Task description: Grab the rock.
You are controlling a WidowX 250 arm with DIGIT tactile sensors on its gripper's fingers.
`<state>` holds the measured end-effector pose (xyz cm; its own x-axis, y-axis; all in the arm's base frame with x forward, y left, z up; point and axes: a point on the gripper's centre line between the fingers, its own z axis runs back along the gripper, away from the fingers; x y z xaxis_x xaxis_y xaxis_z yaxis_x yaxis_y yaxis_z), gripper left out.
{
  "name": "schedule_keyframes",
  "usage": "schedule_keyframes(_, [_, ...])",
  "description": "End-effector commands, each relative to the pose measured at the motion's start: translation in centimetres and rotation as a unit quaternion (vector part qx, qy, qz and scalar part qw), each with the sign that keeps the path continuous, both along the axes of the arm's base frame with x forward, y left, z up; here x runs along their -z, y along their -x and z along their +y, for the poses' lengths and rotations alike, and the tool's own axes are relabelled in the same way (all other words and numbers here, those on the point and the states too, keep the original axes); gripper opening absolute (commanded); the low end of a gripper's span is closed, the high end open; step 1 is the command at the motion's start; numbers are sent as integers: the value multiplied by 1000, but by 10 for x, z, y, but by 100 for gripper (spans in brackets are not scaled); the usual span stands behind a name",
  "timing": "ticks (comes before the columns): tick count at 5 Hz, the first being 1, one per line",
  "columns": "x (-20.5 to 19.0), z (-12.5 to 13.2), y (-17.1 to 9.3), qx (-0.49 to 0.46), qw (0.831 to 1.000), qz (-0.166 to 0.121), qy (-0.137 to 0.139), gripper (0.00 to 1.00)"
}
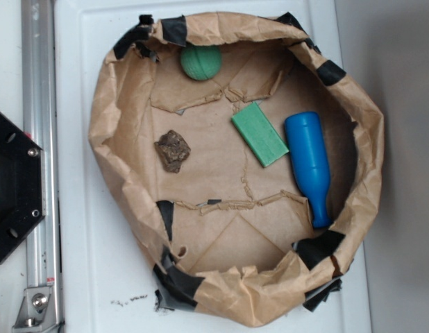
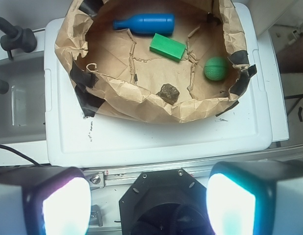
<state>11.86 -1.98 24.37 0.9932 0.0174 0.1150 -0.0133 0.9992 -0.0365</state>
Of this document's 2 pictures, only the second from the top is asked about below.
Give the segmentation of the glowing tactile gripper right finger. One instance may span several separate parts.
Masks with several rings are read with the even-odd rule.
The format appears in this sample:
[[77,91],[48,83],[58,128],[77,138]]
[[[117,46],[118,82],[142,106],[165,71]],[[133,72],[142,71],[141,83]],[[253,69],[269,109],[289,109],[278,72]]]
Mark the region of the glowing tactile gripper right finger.
[[217,235],[303,235],[303,161],[218,162],[206,205]]

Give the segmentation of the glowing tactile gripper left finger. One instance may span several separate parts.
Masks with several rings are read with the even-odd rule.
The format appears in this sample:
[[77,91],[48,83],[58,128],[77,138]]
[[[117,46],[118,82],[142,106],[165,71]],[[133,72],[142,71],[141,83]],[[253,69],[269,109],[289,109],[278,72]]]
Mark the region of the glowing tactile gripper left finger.
[[84,235],[91,190],[76,167],[0,167],[0,235]]

